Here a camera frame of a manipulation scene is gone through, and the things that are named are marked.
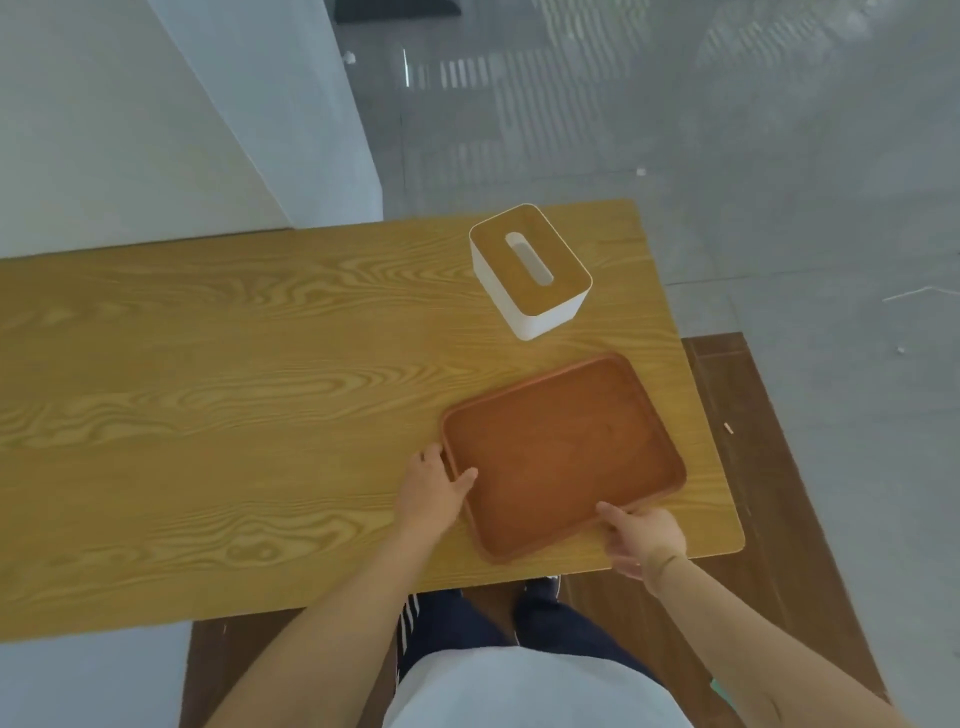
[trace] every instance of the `person's left hand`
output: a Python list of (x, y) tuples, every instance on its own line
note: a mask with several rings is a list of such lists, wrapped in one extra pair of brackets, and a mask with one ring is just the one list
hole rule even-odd
[(431, 443), (413, 454), (394, 505), (397, 528), (430, 543), (439, 541), (457, 520), (464, 497), (477, 478), (477, 469), (470, 468), (451, 483), (441, 452), (437, 443)]

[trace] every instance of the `brown wooden floor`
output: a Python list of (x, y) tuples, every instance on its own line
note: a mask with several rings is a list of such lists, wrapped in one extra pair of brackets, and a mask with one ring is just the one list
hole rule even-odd
[[(698, 563), (774, 624), (887, 698), (780, 424), (741, 334), (685, 339), (687, 358), (746, 532), (743, 551)], [(732, 434), (724, 427), (730, 426)], [(517, 584), (468, 590), (512, 633)], [(610, 571), (564, 577), (563, 600), (641, 661), (700, 727), (739, 726), (709, 688), (709, 676), (660, 604), (643, 586)], [(181, 728), (200, 728), (247, 666), (296, 610), (196, 622), (183, 688)], [(388, 653), (361, 726), (379, 726), (393, 695)]]

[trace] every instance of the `brown tray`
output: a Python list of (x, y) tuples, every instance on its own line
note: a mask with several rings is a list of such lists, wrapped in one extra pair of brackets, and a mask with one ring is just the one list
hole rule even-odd
[(480, 471), (464, 510), (495, 563), (595, 522), (598, 500), (636, 506), (686, 481), (634, 368), (614, 352), (456, 404), (440, 430), (454, 475)]

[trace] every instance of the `tissue box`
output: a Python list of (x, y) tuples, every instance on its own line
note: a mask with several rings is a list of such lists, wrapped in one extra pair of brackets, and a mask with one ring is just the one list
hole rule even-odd
[(529, 341), (569, 321), (593, 278), (534, 205), (470, 228), (473, 272), (516, 337)]

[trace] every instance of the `pants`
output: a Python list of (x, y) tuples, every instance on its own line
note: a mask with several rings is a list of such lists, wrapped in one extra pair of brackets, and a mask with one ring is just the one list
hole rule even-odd
[[(521, 593), (514, 608), (514, 623), (516, 641), (522, 647), (613, 660), (660, 682), (600, 627), (550, 596)], [(434, 652), (512, 644), (459, 589), (411, 595), (396, 626), (396, 680), (399, 683), (411, 667)]]

